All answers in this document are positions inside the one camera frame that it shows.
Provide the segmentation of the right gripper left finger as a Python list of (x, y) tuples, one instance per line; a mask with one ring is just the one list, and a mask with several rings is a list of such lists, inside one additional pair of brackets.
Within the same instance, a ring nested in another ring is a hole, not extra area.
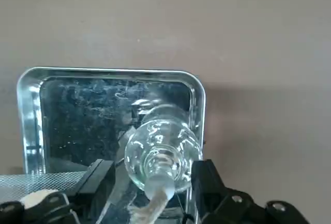
[(97, 223), (115, 184), (115, 164), (85, 171), (1, 176), (1, 223)]

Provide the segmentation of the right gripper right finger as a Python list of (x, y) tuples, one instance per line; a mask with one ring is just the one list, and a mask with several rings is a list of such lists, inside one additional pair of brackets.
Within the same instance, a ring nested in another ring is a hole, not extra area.
[(309, 224), (288, 202), (272, 200), (259, 206), (249, 194), (225, 186), (210, 159), (193, 162), (191, 184), (200, 223)]

